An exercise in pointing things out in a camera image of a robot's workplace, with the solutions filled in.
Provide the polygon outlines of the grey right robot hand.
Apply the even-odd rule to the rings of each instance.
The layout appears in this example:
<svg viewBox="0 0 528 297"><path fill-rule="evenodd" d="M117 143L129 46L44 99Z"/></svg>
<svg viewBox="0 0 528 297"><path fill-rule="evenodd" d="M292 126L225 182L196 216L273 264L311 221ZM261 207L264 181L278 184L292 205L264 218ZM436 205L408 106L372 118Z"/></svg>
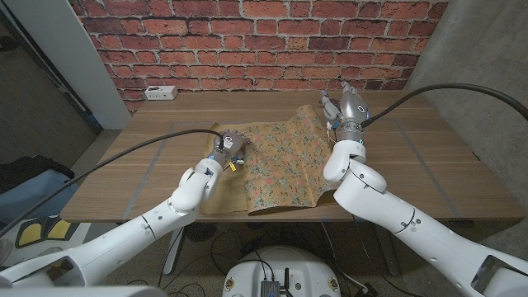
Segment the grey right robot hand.
<svg viewBox="0 0 528 297"><path fill-rule="evenodd" d="M362 122L370 118L370 113L358 91L348 82L342 82L342 97L339 101L332 99L325 91L322 94L323 114L335 140L353 140L363 144Z"/></svg>

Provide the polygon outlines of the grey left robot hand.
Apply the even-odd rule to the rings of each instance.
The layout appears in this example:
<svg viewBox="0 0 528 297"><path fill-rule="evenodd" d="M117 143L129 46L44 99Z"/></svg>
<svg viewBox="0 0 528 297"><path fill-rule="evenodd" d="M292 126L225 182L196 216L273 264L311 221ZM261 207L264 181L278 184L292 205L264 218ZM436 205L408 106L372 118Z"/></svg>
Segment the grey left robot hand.
<svg viewBox="0 0 528 297"><path fill-rule="evenodd" d="M225 130L221 137L215 136L213 149L208 158L224 166L249 143L249 138L237 130Z"/></svg>

